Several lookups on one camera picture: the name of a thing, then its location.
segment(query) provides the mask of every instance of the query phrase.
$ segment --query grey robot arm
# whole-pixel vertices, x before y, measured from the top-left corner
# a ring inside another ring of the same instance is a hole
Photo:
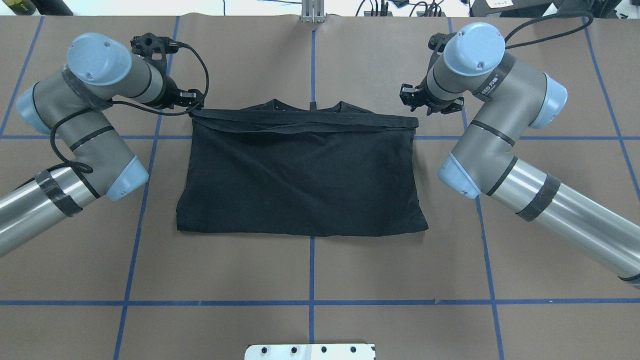
[[[558,115],[566,89],[505,51],[492,25],[469,24],[440,39],[435,47],[442,56],[419,86],[403,85],[403,102],[413,110],[427,105],[428,113],[447,113],[460,109],[461,95],[469,91],[484,104],[439,178],[470,199],[480,193],[496,199],[640,289],[640,227],[511,154],[527,127],[542,128]]]
[[[77,37],[67,64],[18,99],[21,117],[43,134],[55,130],[75,158],[0,199],[0,257],[99,197],[118,200],[147,182],[146,168],[102,114],[113,96],[156,109],[202,103],[203,94],[178,89],[165,74],[166,54],[185,44],[150,33],[131,42],[135,54],[101,34]]]

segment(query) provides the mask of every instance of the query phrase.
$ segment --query light blue cap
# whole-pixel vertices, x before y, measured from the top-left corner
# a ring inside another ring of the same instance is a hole
[[[444,62],[462,76],[478,76],[495,69],[504,56],[504,38],[493,25],[473,22],[454,36],[444,48]]]
[[[438,177],[443,183],[469,199],[475,199],[480,195],[480,189],[452,153],[449,153],[438,170]]]
[[[67,50],[67,65],[91,85],[112,85],[131,70],[131,54],[124,45],[102,34],[85,33]]]
[[[33,102],[33,90],[38,83],[33,84],[29,90],[20,95],[18,101],[15,102],[15,108],[18,110],[20,117],[39,133],[49,135],[51,129],[44,124],[44,121],[38,115],[36,104]]]
[[[141,187],[149,180],[149,174],[140,163],[137,156],[129,162],[127,167],[120,173],[116,181],[107,191],[109,199],[116,201],[127,196],[128,193]]]
[[[542,129],[549,125],[560,114],[569,95],[564,86],[553,80],[547,73],[545,76],[547,77],[545,100],[542,102],[542,109],[540,109],[538,117],[529,125],[534,129]]]

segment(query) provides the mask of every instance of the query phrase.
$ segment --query garment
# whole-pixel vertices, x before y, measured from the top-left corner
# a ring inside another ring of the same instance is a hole
[[[416,118],[277,100],[191,118],[178,230],[383,236],[428,228],[413,180]]]

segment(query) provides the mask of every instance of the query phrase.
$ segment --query white bracket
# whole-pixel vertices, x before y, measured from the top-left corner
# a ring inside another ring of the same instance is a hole
[[[373,344],[252,345],[244,360],[376,360]]]
[[[324,0],[302,0],[302,22],[324,22]]]

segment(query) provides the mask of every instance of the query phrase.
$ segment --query white metal plate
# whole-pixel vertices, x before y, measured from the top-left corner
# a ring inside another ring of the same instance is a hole
[[[376,360],[376,345],[252,345],[246,349],[244,360]]]

